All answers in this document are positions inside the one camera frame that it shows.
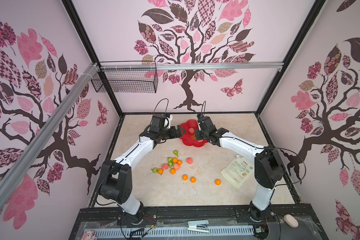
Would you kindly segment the red flower fruit bowl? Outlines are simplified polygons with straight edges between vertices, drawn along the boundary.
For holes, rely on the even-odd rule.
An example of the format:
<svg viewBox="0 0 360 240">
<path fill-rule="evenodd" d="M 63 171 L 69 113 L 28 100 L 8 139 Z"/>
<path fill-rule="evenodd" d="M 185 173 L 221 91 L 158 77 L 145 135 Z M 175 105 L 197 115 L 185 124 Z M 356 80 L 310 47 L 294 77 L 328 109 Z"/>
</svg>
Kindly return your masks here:
<svg viewBox="0 0 360 240">
<path fill-rule="evenodd" d="M 188 120 L 187 122 L 182 123 L 181 126 L 186 130 L 184 135 L 180 138 L 184 145 L 189 146 L 189 147 L 200 148 L 200 147 L 203 147 L 207 143 L 206 140 L 198 141 L 196 138 L 195 133 L 196 133 L 196 130 L 199 129 L 198 122 L 196 120 Z M 189 128 L 194 128 L 195 133 L 190 134 Z"/>
</svg>

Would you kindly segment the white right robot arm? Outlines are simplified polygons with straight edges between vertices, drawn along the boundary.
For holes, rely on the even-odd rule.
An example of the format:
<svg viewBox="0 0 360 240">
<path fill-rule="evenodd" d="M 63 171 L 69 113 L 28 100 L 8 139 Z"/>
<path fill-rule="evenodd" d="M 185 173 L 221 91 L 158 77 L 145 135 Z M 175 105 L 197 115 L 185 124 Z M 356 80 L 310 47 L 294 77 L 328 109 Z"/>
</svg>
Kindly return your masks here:
<svg viewBox="0 0 360 240">
<path fill-rule="evenodd" d="M 211 118 L 203 114 L 197 115 L 197 122 L 195 135 L 198 141 L 206 140 L 212 145 L 232 150 L 254 164 L 254 176 L 258 185 L 250 202 L 248 215 L 252 221 L 261 222 L 265 219 L 277 183 L 285 174 L 277 148 L 271 145 L 256 145 L 235 136 L 227 129 L 217 129 Z"/>
</svg>

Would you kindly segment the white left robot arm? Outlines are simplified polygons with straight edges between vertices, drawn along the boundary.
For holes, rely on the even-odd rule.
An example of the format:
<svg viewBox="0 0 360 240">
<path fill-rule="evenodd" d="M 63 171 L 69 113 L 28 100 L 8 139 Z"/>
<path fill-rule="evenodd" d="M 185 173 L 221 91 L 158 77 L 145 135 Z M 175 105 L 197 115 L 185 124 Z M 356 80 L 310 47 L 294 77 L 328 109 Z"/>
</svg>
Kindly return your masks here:
<svg viewBox="0 0 360 240">
<path fill-rule="evenodd" d="M 127 214 L 142 217 L 144 205 L 132 195 L 132 172 L 143 157 L 158 144 L 184 135 L 186 130 L 182 126 L 171 126 L 172 119 L 170 114 L 153 115 L 150 124 L 139 134 L 132 147 L 118 158 L 103 162 L 100 182 L 97 183 L 98 195 L 112 201 Z"/>
</svg>

